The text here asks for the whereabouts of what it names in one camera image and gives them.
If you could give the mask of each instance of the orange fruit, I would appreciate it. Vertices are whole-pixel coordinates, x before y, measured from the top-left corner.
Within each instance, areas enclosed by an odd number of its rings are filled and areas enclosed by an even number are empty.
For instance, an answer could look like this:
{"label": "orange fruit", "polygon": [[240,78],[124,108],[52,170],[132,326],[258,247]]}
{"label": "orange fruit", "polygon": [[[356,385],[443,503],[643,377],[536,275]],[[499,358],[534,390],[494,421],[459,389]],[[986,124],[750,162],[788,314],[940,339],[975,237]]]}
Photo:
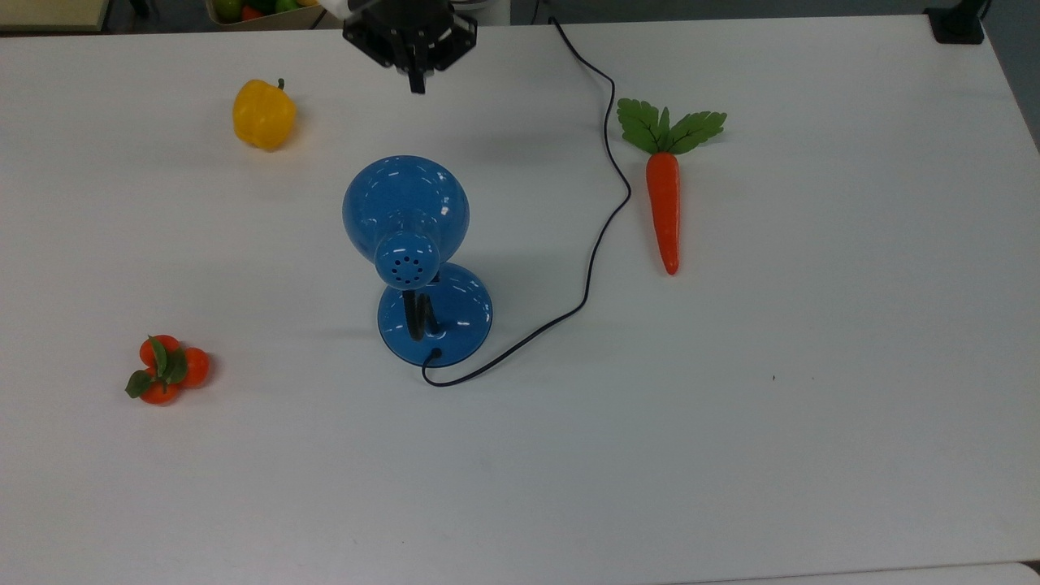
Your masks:
{"label": "orange fruit", "polygon": [[170,404],[177,395],[181,393],[181,387],[178,384],[165,384],[162,382],[153,382],[151,386],[145,390],[145,393],[140,395],[140,400],[159,406],[165,406]]}
{"label": "orange fruit", "polygon": [[184,359],[188,362],[188,373],[181,380],[181,385],[185,388],[198,388],[206,383],[209,376],[209,356],[199,348],[188,348],[184,350]]}
{"label": "orange fruit", "polygon": [[[162,344],[162,347],[166,349],[167,353],[181,347],[181,342],[178,341],[173,335],[153,335],[153,337]],[[140,345],[140,349],[137,350],[137,355],[140,357],[140,361],[145,365],[155,365],[155,352],[152,351],[151,339],[145,339],[145,342]]]}

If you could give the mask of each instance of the black device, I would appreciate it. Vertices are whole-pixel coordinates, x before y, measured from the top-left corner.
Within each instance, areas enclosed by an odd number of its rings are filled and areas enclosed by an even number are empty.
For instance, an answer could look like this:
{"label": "black device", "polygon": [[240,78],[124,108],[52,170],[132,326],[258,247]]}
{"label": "black device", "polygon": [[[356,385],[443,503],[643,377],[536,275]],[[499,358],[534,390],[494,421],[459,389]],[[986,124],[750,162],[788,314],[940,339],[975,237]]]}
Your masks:
{"label": "black device", "polygon": [[476,21],[450,0],[349,0],[343,39],[383,67],[408,75],[413,94],[476,45]]}
{"label": "black device", "polygon": [[932,34],[943,45],[982,45],[986,37],[982,31],[979,10],[990,0],[963,0],[953,8],[928,8]]}

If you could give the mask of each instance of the fruit cluster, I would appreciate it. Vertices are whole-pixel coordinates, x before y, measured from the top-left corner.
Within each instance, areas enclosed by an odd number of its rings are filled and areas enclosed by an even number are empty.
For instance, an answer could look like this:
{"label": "fruit cluster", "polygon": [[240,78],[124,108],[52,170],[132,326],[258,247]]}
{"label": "fruit cluster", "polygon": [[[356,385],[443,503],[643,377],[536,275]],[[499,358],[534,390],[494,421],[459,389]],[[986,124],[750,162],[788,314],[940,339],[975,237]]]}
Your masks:
{"label": "fruit cluster", "polygon": [[212,0],[213,10],[224,23],[236,23],[314,6],[318,0]]}
{"label": "fruit cluster", "polygon": [[137,354],[148,367],[130,375],[126,390],[130,398],[149,404],[170,404],[181,388],[198,388],[209,376],[206,352],[181,348],[181,342],[171,335],[149,335]]}

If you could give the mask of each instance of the yellow bell pepper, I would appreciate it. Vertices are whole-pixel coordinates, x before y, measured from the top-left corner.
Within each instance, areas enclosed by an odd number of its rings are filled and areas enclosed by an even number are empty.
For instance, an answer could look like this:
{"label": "yellow bell pepper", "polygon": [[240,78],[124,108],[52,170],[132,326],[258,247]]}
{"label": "yellow bell pepper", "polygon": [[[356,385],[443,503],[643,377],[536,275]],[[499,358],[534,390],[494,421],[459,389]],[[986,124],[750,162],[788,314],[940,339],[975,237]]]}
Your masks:
{"label": "yellow bell pepper", "polygon": [[274,150],[285,142],[296,120],[296,104],[283,87],[284,79],[278,80],[278,87],[259,79],[242,85],[232,109],[236,136],[265,150]]}

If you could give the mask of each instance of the lamp base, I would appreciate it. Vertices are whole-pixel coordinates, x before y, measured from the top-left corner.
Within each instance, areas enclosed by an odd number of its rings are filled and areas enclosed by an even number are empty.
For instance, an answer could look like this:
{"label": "lamp base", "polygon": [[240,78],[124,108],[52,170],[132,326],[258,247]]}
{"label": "lamp base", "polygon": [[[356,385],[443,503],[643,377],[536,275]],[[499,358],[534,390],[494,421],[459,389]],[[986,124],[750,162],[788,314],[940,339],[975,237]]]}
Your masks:
{"label": "lamp base", "polygon": [[430,297],[437,322],[419,340],[409,333],[401,291],[388,286],[380,299],[380,334],[397,357],[422,365],[439,349],[441,357],[430,366],[443,367],[466,359],[484,344],[491,331],[491,297],[473,273],[457,264],[441,264],[438,276],[415,292]]}

